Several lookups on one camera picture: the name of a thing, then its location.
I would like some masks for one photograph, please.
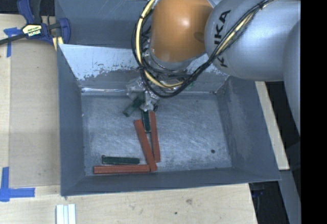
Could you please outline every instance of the black cable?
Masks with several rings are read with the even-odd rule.
[[[220,56],[223,52],[225,52],[226,50],[228,50],[241,36],[242,34],[245,32],[245,30],[247,29],[248,25],[250,24],[250,22],[252,21],[252,19],[254,18],[255,14],[259,11],[259,10],[262,10],[264,6],[268,5],[269,3],[273,2],[275,0],[262,0],[260,3],[258,3],[257,5],[255,5],[254,7],[252,7],[250,10],[248,10],[245,14],[243,14],[243,16],[233,25],[233,27],[231,29],[229,29],[229,31],[225,34],[225,36],[223,37],[223,39],[220,41],[220,44],[219,45],[222,45],[225,43],[225,41],[227,40],[227,38],[229,37],[229,35],[231,33],[233,33],[235,30],[236,30],[236,27],[238,25],[241,24],[241,22],[243,22],[245,20],[245,18],[247,18],[248,16],[251,16],[251,19],[249,19],[247,21],[247,23],[245,24],[245,26],[243,26],[241,28],[241,30],[239,30],[235,36],[233,38],[231,38],[227,43],[227,46],[221,50],[221,52],[218,52],[219,50],[219,45],[216,46],[216,48],[213,50],[212,54],[210,55],[210,57],[208,58],[208,60],[203,63],[201,66],[199,66],[192,74],[178,74],[179,76],[180,75],[184,75],[184,82],[179,85],[179,86],[176,86],[177,89],[175,89],[174,91],[172,91],[173,89],[164,89],[164,88],[161,88],[161,87],[158,87],[163,93],[159,93],[152,85],[151,85],[151,82],[148,80],[148,78],[146,77],[145,75],[145,70],[148,72],[148,73],[151,73],[151,76],[153,76],[153,72],[155,72],[157,75],[156,76],[168,76],[169,73],[171,73],[172,71],[170,70],[166,70],[164,69],[163,71],[162,70],[158,70],[158,69],[155,69],[153,67],[150,66],[149,63],[146,62],[146,60],[144,59],[144,56],[142,55],[141,58],[142,58],[142,63],[139,62],[139,60],[137,59],[136,57],[136,50],[135,50],[135,31],[136,31],[136,27],[133,31],[133,35],[132,35],[132,50],[133,50],[133,54],[135,56],[135,59],[139,65],[139,69],[140,69],[140,74],[141,74],[141,79],[142,81],[144,82],[144,85],[146,87],[146,89],[148,91],[151,91],[153,92],[155,95],[161,97],[161,98],[171,98],[171,97],[174,97],[176,95],[178,95],[179,93],[181,93],[184,89],[186,89],[191,83],[193,83],[194,81],[196,81],[196,79],[198,78],[198,76],[205,70],[207,69],[214,61],[215,59]],[[149,15],[152,14],[152,11],[145,17],[145,21],[148,19]]]

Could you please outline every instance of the wooden table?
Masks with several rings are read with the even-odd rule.
[[[20,15],[0,14],[0,39],[6,38],[3,33],[4,28],[21,28],[24,24],[25,20]],[[19,50],[15,49],[24,48],[34,48],[34,52],[42,49],[54,51],[51,45],[44,42],[23,39],[13,43],[12,52],[13,54],[19,54]],[[0,46],[0,171],[2,167],[11,166],[9,154],[11,152],[11,157],[15,155],[15,147],[17,147],[17,144],[10,143],[10,136],[14,130],[10,125],[12,115],[10,114],[10,96],[11,91],[14,92],[15,87],[19,85],[16,83],[11,84],[11,58],[6,57],[6,52],[7,45]],[[44,71],[40,71],[37,76],[43,76],[43,74],[47,75]],[[38,81],[31,78],[29,83],[31,86],[33,84],[37,85]],[[280,170],[289,169],[267,89],[263,82],[257,82],[256,86],[278,167]],[[26,108],[25,102],[22,101],[21,109],[24,108]],[[44,107],[44,103],[40,101],[33,108],[40,111],[42,108],[46,109],[47,107]],[[42,139],[44,132],[40,133],[38,128],[41,126],[42,123],[37,124],[35,127],[25,126],[29,128],[26,130],[26,134],[32,133],[34,138],[34,153],[30,155],[32,156],[30,159],[34,158],[40,163],[43,159],[40,154],[42,154],[46,146],[44,138]],[[21,129],[22,138],[24,137],[24,130],[24,128]],[[60,172],[59,164],[54,168],[55,172]],[[46,179],[47,176],[45,174],[42,177],[45,177],[45,182],[50,183],[51,179]],[[71,197],[61,197],[60,185],[58,184],[38,186],[34,198],[16,198],[11,199],[8,203],[0,202],[0,223],[55,223],[55,208],[58,204],[75,204],[77,223],[83,224],[257,223],[248,184]]]

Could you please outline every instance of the black object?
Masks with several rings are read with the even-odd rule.
[[[143,122],[145,133],[151,133],[149,111],[142,110],[141,114],[142,114],[142,122]]]
[[[124,158],[115,156],[105,156],[102,157],[102,164],[105,165],[136,165],[139,164],[138,158]]]
[[[136,109],[138,109],[145,100],[144,92],[141,92],[128,106],[124,109],[123,114],[129,117]]]

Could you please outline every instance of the blue clamp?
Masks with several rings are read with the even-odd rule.
[[[11,198],[35,197],[35,188],[9,188],[9,167],[2,169],[0,201],[8,202]]]
[[[38,24],[42,26],[41,36],[26,36],[27,39],[38,39],[53,45],[53,35],[49,32],[49,27],[42,23],[40,16],[40,4],[42,0],[18,0],[17,7],[20,15],[22,15],[26,24]],[[61,37],[64,43],[68,43],[71,38],[71,28],[67,18],[59,19],[61,28]]]
[[[8,36],[15,36],[15,35],[19,35],[22,34],[22,31],[18,28],[9,28],[9,29],[4,29],[4,33]],[[11,56],[11,42],[8,42],[7,45],[7,58],[9,58]]]

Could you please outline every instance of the yellow cable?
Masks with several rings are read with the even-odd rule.
[[[153,5],[153,3],[155,2],[155,0],[150,0],[147,5],[145,6],[140,18],[138,19],[137,25],[136,25],[136,31],[135,31],[135,51],[136,51],[136,56],[138,61],[142,64],[142,56],[141,56],[141,51],[139,48],[139,34],[141,32],[141,27],[142,27],[142,23],[144,18],[149,14],[151,7]],[[160,81],[156,80],[151,74],[149,74],[147,71],[145,71],[145,75],[146,77],[155,85],[159,86],[159,87],[165,87],[165,88],[174,88],[177,86],[182,85],[182,82],[180,83],[176,83],[176,84],[167,84],[164,85],[162,84]]]

